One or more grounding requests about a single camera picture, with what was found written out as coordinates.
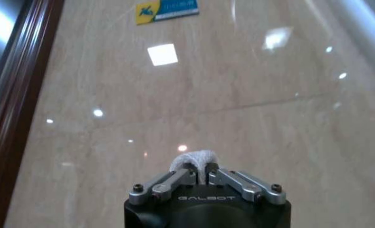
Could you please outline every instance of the glossy floor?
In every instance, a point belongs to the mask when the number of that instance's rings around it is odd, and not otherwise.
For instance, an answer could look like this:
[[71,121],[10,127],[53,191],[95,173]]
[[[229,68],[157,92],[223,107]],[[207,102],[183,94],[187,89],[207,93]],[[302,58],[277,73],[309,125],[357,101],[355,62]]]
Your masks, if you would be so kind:
[[199,8],[66,0],[6,227],[122,227],[179,149],[281,183],[293,227],[375,227],[375,72],[329,6]]

